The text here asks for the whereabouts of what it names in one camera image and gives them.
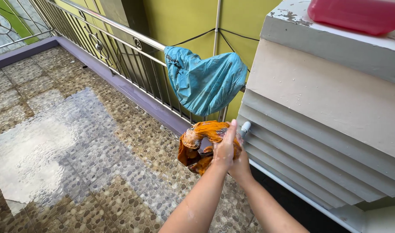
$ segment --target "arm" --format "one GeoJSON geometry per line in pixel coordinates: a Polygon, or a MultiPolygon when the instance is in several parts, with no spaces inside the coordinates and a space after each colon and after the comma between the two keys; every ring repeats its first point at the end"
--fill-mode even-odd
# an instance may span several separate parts
{"type": "Polygon", "coordinates": [[[253,178],[249,168],[249,158],[245,150],[233,163],[229,174],[245,191],[249,205],[265,232],[308,232],[253,178]]]}
{"type": "Polygon", "coordinates": [[[221,197],[226,173],[233,163],[235,132],[236,120],[233,120],[222,142],[214,148],[210,167],[170,215],[160,233],[208,232],[221,197]]]}

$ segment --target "wet cloth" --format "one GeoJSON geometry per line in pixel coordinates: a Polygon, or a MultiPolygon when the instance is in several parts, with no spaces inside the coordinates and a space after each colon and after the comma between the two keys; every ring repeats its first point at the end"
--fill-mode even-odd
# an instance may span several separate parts
{"type": "MultiPolygon", "coordinates": [[[[196,123],[180,137],[177,159],[190,171],[203,175],[212,162],[213,146],[208,146],[202,153],[199,153],[201,140],[207,137],[216,146],[223,140],[228,128],[229,124],[226,122],[204,121],[196,123]]],[[[241,151],[242,148],[235,137],[233,141],[234,160],[239,157],[241,151]]]]}
{"type": "Polygon", "coordinates": [[[221,110],[245,85],[247,67],[236,53],[202,60],[188,49],[167,46],[164,56],[174,93],[198,116],[221,110]]]}

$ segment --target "stainless steel railing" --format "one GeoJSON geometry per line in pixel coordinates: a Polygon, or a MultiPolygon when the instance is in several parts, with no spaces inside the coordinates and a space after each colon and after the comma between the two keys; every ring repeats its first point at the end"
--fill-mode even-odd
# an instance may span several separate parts
{"type": "MultiPolygon", "coordinates": [[[[98,10],[95,0],[92,1],[98,10]]],[[[33,2],[56,33],[70,39],[107,65],[111,72],[126,78],[182,119],[194,124],[218,118],[219,113],[195,116],[181,106],[168,83],[165,62],[148,54],[156,49],[164,51],[165,45],[70,0],[33,2]],[[125,37],[114,35],[113,29],[122,31],[125,37]]]]}
{"type": "Polygon", "coordinates": [[[28,0],[0,2],[0,54],[49,37],[51,31],[28,0]]]}

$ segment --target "orange cloth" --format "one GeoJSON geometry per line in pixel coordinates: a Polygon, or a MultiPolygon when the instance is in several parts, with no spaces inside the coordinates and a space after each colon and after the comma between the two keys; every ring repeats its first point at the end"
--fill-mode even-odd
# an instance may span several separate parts
{"type": "MultiPolygon", "coordinates": [[[[203,175],[213,158],[213,146],[208,146],[199,153],[201,140],[207,137],[212,144],[220,143],[229,124],[218,121],[204,121],[194,124],[180,136],[179,155],[177,159],[190,171],[203,175]]],[[[236,137],[233,141],[233,159],[239,157],[242,148],[236,137]]]]}

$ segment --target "forearm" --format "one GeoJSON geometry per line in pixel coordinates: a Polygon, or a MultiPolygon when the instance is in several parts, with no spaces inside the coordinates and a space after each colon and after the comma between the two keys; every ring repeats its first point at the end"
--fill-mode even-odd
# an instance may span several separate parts
{"type": "Polygon", "coordinates": [[[265,190],[253,177],[242,182],[248,202],[255,217],[265,232],[304,233],[308,232],[297,220],[265,190]]]}
{"type": "Polygon", "coordinates": [[[226,169],[210,166],[160,232],[207,232],[219,203],[225,176],[226,169]]]}

